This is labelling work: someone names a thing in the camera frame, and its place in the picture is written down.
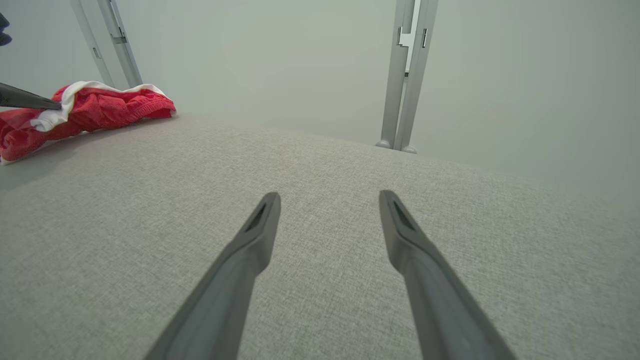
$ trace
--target textured gray surface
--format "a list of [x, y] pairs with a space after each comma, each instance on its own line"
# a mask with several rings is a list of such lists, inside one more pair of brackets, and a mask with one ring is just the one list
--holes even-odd
[[640, 241], [624, 216], [455, 163], [183, 115], [0, 168], [0, 358], [142, 358], [270, 191], [282, 216], [239, 357], [419, 358], [381, 189], [518, 357], [640, 357]]

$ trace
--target red cloth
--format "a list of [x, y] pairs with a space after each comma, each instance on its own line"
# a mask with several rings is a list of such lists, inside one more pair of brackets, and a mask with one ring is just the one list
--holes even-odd
[[[61, 101], [66, 88], [58, 90], [51, 99]], [[124, 93], [84, 88], [76, 93], [67, 122], [47, 132], [38, 131], [30, 124], [43, 110], [0, 112], [0, 156], [4, 160], [15, 161], [36, 151], [46, 141], [62, 140], [83, 131], [117, 129], [145, 117], [168, 118], [171, 111], [175, 111], [173, 101], [151, 90]]]

